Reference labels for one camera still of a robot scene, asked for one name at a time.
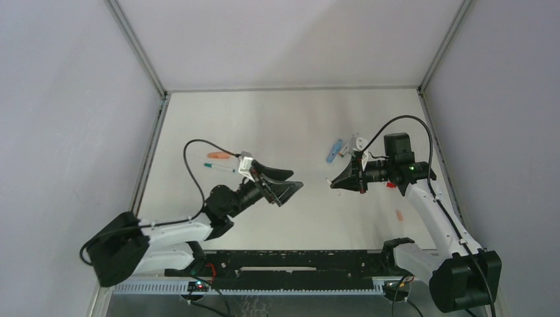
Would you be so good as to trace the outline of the white marker green end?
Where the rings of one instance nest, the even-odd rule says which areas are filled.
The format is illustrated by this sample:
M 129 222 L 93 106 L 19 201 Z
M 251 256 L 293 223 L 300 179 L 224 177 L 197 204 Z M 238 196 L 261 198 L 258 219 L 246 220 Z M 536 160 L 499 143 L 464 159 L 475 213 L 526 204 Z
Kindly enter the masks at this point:
M 204 167 L 207 168 L 212 168 L 212 169 L 216 169 L 216 170 L 222 170 L 228 173 L 236 173 L 236 169 L 232 168 L 230 166 L 223 166 L 223 165 L 219 165 L 219 164 L 214 164 L 214 163 L 210 163 L 210 162 L 205 162 Z

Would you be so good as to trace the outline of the orange translucent highlighter pen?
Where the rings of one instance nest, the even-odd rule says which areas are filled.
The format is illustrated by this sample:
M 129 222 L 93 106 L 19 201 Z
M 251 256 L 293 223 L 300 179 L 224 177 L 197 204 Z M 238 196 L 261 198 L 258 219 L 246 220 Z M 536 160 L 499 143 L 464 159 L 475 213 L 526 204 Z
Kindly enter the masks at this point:
M 207 154 L 207 158 L 209 158 L 209 159 L 229 159 L 230 157 L 231 157 L 231 154 L 228 154 L 228 153 L 223 152 L 223 151 L 212 152 L 212 153 Z

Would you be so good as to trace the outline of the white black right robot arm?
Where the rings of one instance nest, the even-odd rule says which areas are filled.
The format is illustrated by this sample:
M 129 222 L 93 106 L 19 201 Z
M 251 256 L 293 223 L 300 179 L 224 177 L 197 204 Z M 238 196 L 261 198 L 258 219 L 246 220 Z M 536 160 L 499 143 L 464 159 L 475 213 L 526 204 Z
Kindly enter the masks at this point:
M 424 282 L 443 313 L 489 306 L 495 316 L 502 268 L 499 255 L 483 248 L 447 209 L 430 163 L 416 160 L 408 134 L 385 135 L 384 149 L 383 156 L 373 158 L 366 139 L 352 136 L 341 150 L 341 155 L 350 157 L 349 164 L 330 187 L 364 194 L 370 183 L 395 185 L 420 216 L 437 254 L 423 250 L 411 238 L 395 238 L 384 242 L 386 265 Z

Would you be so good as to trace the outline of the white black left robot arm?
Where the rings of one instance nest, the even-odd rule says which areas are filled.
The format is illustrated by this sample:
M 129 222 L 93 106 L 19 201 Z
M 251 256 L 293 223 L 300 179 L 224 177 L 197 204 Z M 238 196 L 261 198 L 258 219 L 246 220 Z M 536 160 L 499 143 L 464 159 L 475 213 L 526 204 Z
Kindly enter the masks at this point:
M 234 226 L 233 218 L 262 199 L 278 207 L 286 204 L 304 186 L 291 180 L 293 174 L 254 160 L 236 190 L 215 186 L 194 216 L 149 223 L 131 211 L 120 213 L 84 243 L 79 255 L 101 287 L 150 271 L 198 271 L 205 265 L 201 243 L 224 235 Z

